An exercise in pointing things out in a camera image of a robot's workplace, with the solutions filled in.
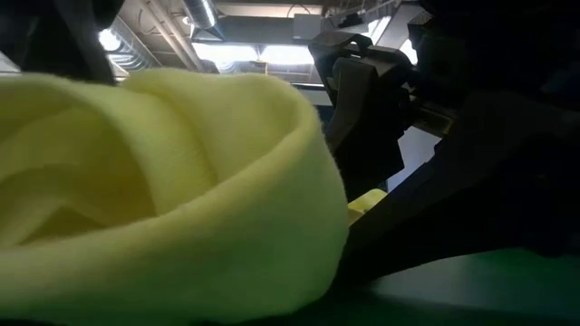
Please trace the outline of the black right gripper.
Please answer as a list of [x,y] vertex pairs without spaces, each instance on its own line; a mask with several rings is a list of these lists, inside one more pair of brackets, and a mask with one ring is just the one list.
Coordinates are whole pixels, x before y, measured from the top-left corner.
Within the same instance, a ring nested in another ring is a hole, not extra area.
[[408,122],[438,136],[479,93],[519,95],[518,123],[534,104],[555,132],[579,136],[579,4],[576,1],[422,1],[408,23],[417,54]]

